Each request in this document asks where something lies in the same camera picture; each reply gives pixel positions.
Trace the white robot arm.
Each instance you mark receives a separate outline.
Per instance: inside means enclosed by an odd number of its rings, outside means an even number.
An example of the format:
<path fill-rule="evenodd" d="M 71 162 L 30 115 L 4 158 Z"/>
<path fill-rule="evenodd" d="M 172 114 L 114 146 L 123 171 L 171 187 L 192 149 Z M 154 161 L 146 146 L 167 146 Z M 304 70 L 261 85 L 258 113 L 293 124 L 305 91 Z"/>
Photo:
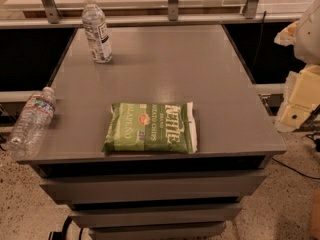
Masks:
<path fill-rule="evenodd" d="M 320 0 L 315 0 L 298 21 L 279 32 L 274 42 L 292 45 L 294 56 L 305 63 L 299 73 L 289 72 L 275 121 L 279 132 L 292 132 L 320 106 Z"/>

